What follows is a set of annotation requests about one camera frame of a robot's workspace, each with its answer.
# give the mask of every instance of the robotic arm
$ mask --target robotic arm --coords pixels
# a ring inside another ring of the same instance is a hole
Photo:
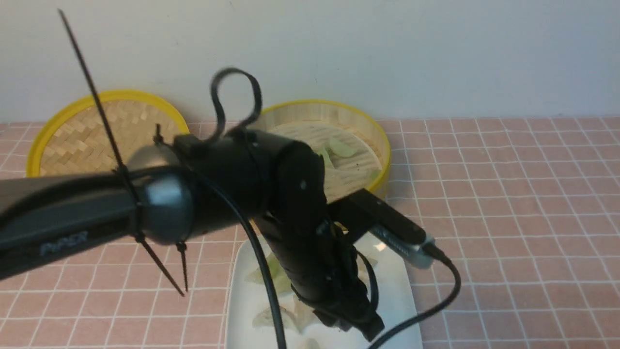
[[[245,74],[252,82],[255,110],[219,137],[224,114],[217,87],[231,73]],[[455,289],[444,302],[388,331],[372,348],[442,310],[456,297],[458,271],[422,228],[365,189],[328,204],[324,162],[310,146],[246,128],[259,116],[262,103],[258,82],[251,75],[234,68],[223,70],[212,82],[211,95],[218,130],[207,141],[188,134],[176,136],[168,145],[157,132],[154,144],[138,150],[126,166],[118,157],[114,173],[0,181],[0,279],[131,235],[182,295],[146,238],[161,245],[176,244],[184,257],[187,240],[241,220],[262,264],[278,347],[285,348],[273,283],[248,222],[253,219],[299,299],[314,309],[324,325],[342,330],[355,327],[369,342],[384,324],[376,312],[378,288],[367,261],[370,300],[358,278],[353,243],[364,233],[370,231],[415,266],[428,268],[434,258],[455,272]],[[108,127],[103,109],[99,110]],[[111,132],[108,136],[115,149]]]

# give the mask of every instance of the bamboo steamer lid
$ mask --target bamboo steamer lid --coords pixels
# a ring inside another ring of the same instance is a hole
[[[385,198],[390,145],[381,126],[362,111],[331,101],[293,101],[266,109],[251,128],[304,141],[315,150],[325,146],[335,168],[325,170],[328,202],[361,188]],[[332,137],[355,154],[341,158],[330,152]]]
[[[189,130],[179,112],[165,100],[139,91],[99,94],[123,160],[153,142],[156,124],[165,142]],[[35,139],[27,163],[28,177],[110,171],[117,167],[92,97],[81,99],[54,116]]]

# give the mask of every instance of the white tray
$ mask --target white tray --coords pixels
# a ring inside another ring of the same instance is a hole
[[[271,252],[269,246],[266,243],[262,246],[265,256],[269,255]],[[413,317],[417,312],[402,258],[369,233],[355,246],[366,256],[378,261],[374,270],[379,284],[378,312],[386,326],[384,332],[403,320]],[[254,317],[269,306],[265,287],[244,280],[246,275],[256,268],[258,268],[258,263],[252,246],[246,241],[239,249],[232,272],[228,318],[226,319],[227,349],[274,349],[277,347],[273,327],[252,328]],[[293,310],[292,294],[279,298],[279,301],[284,308]],[[297,349],[309,338],[314,338],[320,344],[321,349],[364,349],[369,345],[355,328],[342,332],[322,324],[312,324],[303,335],[293,330],[286,330],[286,344],[289,349]],[[422,349],[419,326],[415,325],[402,331],[381,347],[381,349],[390,348]]]

